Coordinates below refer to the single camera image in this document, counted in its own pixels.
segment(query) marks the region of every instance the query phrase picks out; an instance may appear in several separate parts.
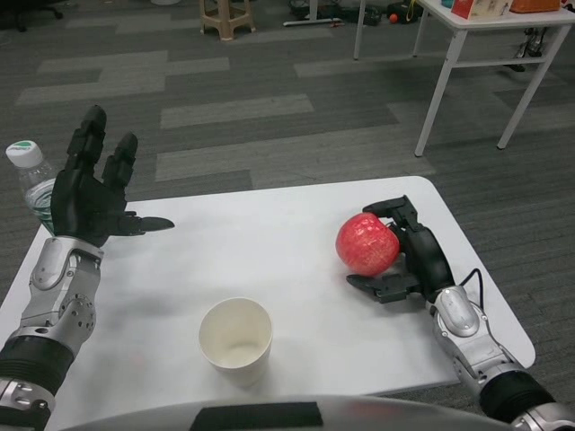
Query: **stool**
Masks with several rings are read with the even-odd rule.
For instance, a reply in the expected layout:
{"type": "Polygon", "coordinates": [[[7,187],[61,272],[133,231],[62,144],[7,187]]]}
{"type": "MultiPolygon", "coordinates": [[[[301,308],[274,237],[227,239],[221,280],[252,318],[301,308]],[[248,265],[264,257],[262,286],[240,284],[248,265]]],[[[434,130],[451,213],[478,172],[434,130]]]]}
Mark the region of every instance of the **stool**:
{"type": "Polygon", "coordinates": [[[201,19],[201,33],[206,27],[214,27],[219,32],[221,40],[233,40],[236,27],[249,25],[252,32],[253,25],[252,6],[250,0],[243,0],[245,10],[230,5],[230,0],[217,0],[217,9],[206,10],[206,0],[199,0],[199,15],[201,19]]]}

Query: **plastic water bottle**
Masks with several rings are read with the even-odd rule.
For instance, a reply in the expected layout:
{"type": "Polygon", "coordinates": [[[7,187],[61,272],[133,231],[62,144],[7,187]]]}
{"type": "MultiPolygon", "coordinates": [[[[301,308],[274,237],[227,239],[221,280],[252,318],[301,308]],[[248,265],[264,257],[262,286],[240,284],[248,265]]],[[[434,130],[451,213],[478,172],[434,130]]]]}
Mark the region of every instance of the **plastic water bottle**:
{"type": "Polygon", "coordinates": [[[56,179],[56,171],[40,148],[32,141],[20,141],[6,148],[10,162],[18,169],[20,187],[29,209],[54,234],[50,202],[56,179]]]}

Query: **paper cup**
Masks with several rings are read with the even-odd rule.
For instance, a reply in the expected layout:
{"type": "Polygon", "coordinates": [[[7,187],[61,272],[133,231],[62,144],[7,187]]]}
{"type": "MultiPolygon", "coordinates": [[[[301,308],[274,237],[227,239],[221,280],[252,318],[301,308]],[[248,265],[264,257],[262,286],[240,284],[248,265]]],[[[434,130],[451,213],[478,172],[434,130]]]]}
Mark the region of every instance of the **paper cup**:
{"type": "Polygon", "coordinates": [[[247,298],[226,299],[201,322],[199,346],[220,373],[246,387],[267,368],[272,332],[270,316],[261,305],[247,298]]]}

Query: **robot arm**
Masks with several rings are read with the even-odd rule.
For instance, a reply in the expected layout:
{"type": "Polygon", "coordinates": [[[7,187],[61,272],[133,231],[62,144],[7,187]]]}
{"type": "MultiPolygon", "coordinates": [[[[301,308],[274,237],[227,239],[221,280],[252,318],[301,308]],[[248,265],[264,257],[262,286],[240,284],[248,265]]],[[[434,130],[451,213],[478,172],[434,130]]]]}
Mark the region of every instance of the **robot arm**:
{"type": "Polygon", "coordinates": [[[569,412],[526,371],[492,335],[481,301],[472,303],[463,285],[454,281],[445,254],[433,232],[417,221],[417,211],[406,197],[365,207],[378,217],[392,218],[390,228],[405,254],[407,275],[381,279],[351,275],[348,281],[374,295],[380,303],[420,293],[433,319],[433,333],[451,359],[459,380],[476,397],[490,418],[516,429],[548,431],[575,427],[569,412]]]}
{"type": "Polygon", "coordinates": [[[100,247],[109,236],[173,227],[169,220],[125,212],[124,188],[137,150],[131,133],[108,158],[103,182],[93,177],[105,124],[105,112],[92,107],[74,133],[66,167],[54,184],[51,212],[56,236],[44,243],[20,327],[0,351],[0,428],[46,426],[68,368],[93,332],[100,247]]]}

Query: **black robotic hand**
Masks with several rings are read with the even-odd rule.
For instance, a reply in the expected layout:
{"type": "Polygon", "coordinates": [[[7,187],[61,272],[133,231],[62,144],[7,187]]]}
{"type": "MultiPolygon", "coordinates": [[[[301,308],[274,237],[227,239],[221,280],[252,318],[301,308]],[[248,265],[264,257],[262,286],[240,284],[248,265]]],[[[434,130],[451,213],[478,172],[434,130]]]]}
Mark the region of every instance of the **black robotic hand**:
{"type": "Polygon", "coordinates": [[[132,177],[137,138],[127,133],[108,157],[103,182],[93,177],[103,149],[106,113],[92,106],[72,136],[68,160],[56,178],[51,211],[56,236],[72,236],[101,247],[111,235],[142,235],[173,227],[170,220],[127,212],[124,188],[132,177]]]}

